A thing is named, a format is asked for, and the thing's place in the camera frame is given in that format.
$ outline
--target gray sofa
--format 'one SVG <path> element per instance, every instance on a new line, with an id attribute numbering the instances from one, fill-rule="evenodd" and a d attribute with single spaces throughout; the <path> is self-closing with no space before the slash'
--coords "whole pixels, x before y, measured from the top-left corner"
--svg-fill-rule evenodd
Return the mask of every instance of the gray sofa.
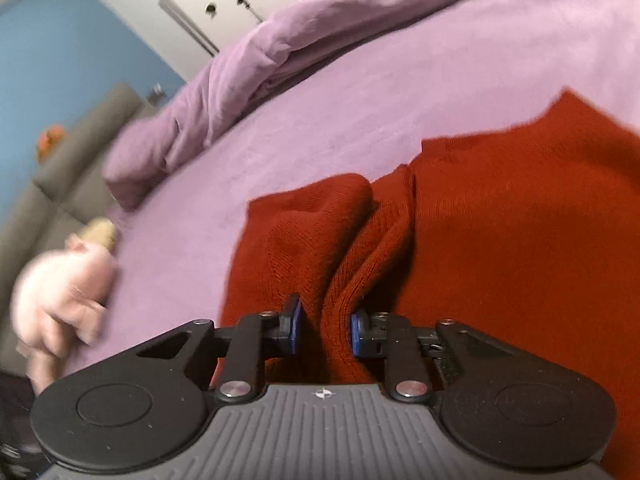
<path id="1" fill-rule="evenodd" d="M 24 374 L 15 351 L 9 304 L 14 282 L 37 254 L 64 246 L 78 231 L 113 204 L 100 176 L 111 141 L 129 121 L 152 115 L 156 108 L 127 84 L 111 89 L 79 120 L 46 160 L 14 205 L 0 230 L 0 368 Z"/>

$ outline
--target red knit fabric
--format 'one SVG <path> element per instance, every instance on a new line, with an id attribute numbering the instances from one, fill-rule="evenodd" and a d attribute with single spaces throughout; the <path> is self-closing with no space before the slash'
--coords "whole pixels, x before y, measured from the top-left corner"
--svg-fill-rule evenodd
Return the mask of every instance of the red knit fabric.
<path id="1" fill-rule="evenodd" d="M 640 478 L 640 139 L 566 92 L 506 132 L 425 140 L 409 166 L 255 200 L 223 324 L 300 293 L 310 328 L 271 381 L 371 381 L 349 315 L 455 319 L 613 396 L 603 464 Z"/>

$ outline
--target orange object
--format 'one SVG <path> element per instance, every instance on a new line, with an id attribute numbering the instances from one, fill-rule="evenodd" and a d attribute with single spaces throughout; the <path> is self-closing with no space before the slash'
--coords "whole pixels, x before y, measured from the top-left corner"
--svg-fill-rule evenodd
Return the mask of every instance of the orange object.
<path id="1" fill-rule="evenodd" d="M 64 126 L 54 124 L 44 130 L 36 143 L 36 159 L 40 164 L 49 156 L 56 145 L 66 136 Z"/>
<path id="2" fill-rule="evenodd" d="M 640 471 L 640 139 L 571 93 L 531 124 L 425 140 L 370 184 L 335 176 L 250 203 L 223 325 L 300 293 L 310 328 L 271 381 L 361 383 L 356 307 L 452 317 L 612 395 L 603 464 Z"/>

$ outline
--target bed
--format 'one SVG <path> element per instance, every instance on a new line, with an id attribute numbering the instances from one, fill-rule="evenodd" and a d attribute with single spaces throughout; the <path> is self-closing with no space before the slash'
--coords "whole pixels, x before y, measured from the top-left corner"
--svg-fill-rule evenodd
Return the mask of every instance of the bed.
<path id="1" fill-rule="evenodd" d="M 640 0 L 301 0 L 128 126 L 103 175 L 120 277 L 85 367 L 218 320 L 246 204 L 336 173 L 370 180 L 423 138 L 506 128 L 571 87 L 640 126 Z M 257 305 L 256 309 L 274 308 Z"/>

